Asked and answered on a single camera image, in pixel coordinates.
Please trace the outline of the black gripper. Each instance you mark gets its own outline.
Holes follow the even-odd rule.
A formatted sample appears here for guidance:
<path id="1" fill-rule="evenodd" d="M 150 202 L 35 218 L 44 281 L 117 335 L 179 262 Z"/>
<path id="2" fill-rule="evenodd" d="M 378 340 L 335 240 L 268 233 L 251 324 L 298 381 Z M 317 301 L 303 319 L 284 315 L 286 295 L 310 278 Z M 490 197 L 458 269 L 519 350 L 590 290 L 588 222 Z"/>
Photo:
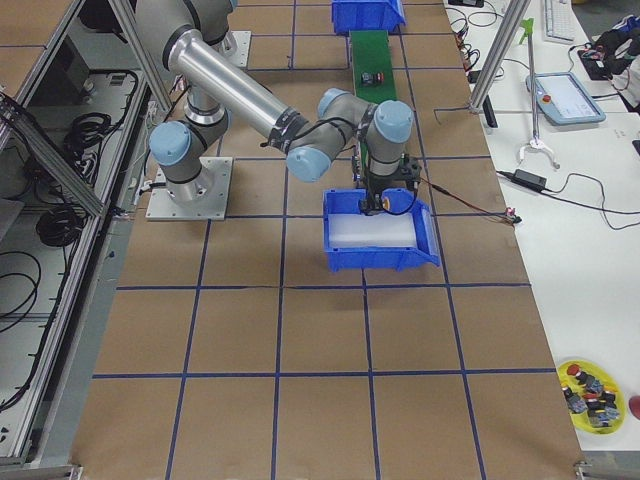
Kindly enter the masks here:
<path id="1" fill-rule="evenodd" d="M 375 174 L 369 166 L 364 170 L 364 185 L 366 197 L 360 201 L 360 212 L 363 215 L 372 216 L 382 212 L 382 200 L 380 195 L 389 188 L 393 182 L 403 181 L 402 168 L 398 166 L 389 175 Z"/>

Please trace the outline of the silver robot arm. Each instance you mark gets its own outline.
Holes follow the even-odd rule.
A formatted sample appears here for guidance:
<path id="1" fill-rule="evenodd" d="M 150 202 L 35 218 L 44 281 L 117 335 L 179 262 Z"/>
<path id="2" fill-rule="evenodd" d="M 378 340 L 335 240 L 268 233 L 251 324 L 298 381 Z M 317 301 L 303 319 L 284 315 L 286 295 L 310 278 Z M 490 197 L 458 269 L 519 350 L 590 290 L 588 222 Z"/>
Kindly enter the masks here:
<path id="1" fill-rule="evenodd" d="M 383 192 L 398 181 L 411 192 L 418 189 L 420 168 L 405 152 L 412 110 L 401 101 L 376 104 L 331 88 L 319 102 L 317 121 L 309 122 L 223 54 L 228 17 L 236 6 L 234 1 L 139 1 L 134 7 L 143 46 L 191 87 L 183 119 L 160 124 L 150 137 L 168 196 L 178 204 L 205 197 L 213 177 L 200 157 L 226 133 L 231 116 L 238 116 L 266 146 L 284 153 L 289 171 L 304 182 L 319 180 L 350 140 L 364 143 L 368 160 L 361 169 L 360 211 L 401 214 Z"/>

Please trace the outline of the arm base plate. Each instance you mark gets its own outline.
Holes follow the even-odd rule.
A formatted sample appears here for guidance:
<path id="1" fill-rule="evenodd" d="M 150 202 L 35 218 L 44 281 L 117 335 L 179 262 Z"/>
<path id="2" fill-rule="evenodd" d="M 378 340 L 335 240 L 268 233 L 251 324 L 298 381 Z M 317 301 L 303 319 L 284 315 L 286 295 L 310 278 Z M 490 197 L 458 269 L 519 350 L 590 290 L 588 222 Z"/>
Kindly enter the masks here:
<path id="1" fill-rule="evenodd" d="M 200 158 L 200 174 L 189 183 L 168 181 L 159 167 L 155 182 L 165 186 L 153 188 L 146 210 L 151 221 L 223 221 L 232 179 L 232 157 Z"/>
<path id="2" fill-rule="evenodd" d="M 249 51 L 252 32 L 229 30 L 223 39 L 216 45 L 221 55 L 239 68 L 246 68 L 249 60 Z"/>

